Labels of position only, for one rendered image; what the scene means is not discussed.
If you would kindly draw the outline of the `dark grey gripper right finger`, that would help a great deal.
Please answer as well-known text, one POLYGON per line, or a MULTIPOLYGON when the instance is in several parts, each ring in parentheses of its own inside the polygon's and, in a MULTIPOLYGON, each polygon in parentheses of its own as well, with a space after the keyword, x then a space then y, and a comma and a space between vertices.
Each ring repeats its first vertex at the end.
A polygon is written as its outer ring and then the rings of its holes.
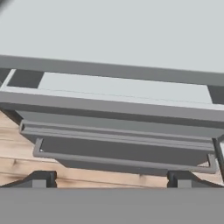
POLYGON ((168 171, 167 187, 173 188, 202 188, 215 187, 221 188, 221 185, 198 178, 190 171, 168 171))

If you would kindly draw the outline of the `grey fridge drawer front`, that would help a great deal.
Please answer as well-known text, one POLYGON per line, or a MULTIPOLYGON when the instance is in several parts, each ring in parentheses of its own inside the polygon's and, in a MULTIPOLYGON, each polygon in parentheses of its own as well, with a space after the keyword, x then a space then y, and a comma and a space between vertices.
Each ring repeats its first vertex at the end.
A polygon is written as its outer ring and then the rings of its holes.
MULTIPOLYGON (((134 122, 77 115, 25 112, 20 134, 36 143, 42 138, 44 152, 114 158, 173 165, 208 166, 215 156, 214 140, 224 129, 155 122, 134 122)), ((77 162, 58 159, 71 168, 164 176, 171 170, 77 162)))

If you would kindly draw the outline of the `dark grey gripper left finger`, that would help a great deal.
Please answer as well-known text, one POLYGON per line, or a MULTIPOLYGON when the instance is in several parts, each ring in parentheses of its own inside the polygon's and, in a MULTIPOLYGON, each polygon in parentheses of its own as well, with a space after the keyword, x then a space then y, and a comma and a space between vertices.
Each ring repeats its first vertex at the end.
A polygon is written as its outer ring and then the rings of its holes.
POLYGON ((3 185, 3 187, 23 187, 23 188, 55 188, 56 171, 34 171, 27 177, 3 185))

